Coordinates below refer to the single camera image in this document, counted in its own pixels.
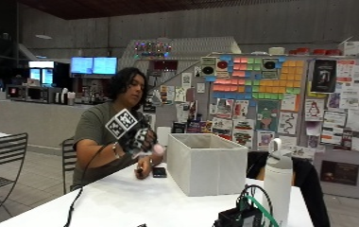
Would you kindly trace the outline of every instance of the gray wall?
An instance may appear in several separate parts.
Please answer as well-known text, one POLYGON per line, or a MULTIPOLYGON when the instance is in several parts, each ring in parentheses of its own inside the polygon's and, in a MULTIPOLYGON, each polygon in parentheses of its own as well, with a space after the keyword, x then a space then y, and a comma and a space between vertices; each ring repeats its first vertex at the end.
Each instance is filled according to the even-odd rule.
POLYGON ((198 9, 64 21, 19 5, 20 42, 36 55, 120 57, 129 40, 233 36, 243 53, 307 46, 332 48, 359 40, 359 1, 299 0, 243 7, 198 9), (50 35, 40 40, 36 34, 50 35))

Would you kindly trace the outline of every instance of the counter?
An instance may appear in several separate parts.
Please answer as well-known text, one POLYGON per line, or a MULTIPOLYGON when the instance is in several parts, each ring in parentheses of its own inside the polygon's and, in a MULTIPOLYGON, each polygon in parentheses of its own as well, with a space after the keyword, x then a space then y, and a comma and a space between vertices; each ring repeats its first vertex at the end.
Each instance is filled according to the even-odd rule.
POLYGON ((59 143, 73 135, 89 107, 0 100, 0 131, 28 133, 28 151, 59 155, 59 143))

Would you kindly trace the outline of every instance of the thermos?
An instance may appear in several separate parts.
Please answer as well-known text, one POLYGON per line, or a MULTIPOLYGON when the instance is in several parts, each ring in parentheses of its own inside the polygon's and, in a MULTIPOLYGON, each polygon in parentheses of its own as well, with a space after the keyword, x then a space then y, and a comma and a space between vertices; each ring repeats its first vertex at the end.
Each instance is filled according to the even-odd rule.
MULTIPOLYGON (((269 144, 269 156, 265 166, 263 189, 267 192, 271 206, 273 218, 279 227, 287 226, 289 203, 292 181, 291 154, 281 149, 281 140, 275 138, 269 144)), ((270 206, 265 197, 262 205, 267 212, 270 206)))

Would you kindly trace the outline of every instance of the cardboard box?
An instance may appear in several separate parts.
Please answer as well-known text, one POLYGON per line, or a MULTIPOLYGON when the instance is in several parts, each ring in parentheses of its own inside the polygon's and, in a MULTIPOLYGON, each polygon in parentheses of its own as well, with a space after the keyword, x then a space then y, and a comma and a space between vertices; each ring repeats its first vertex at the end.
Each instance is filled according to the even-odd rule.
POLYGON ((339 44, 344 56, 359 56, 359 41, 347 41, 339 44))
POLYGON ((168 136, 166 168, 186 196, 238 194, 246 159, 247 148, 212 133, 168 136))

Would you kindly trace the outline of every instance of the smartphone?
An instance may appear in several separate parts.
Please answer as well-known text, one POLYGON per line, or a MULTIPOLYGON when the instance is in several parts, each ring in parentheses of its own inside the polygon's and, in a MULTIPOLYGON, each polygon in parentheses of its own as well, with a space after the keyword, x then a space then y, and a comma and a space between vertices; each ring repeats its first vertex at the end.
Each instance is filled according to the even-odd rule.
POLYGON ((166 172, 165 172, 164 167, 153 167, 152 172, 153 172, 154 178, 165 178, 166 177, 166 172))

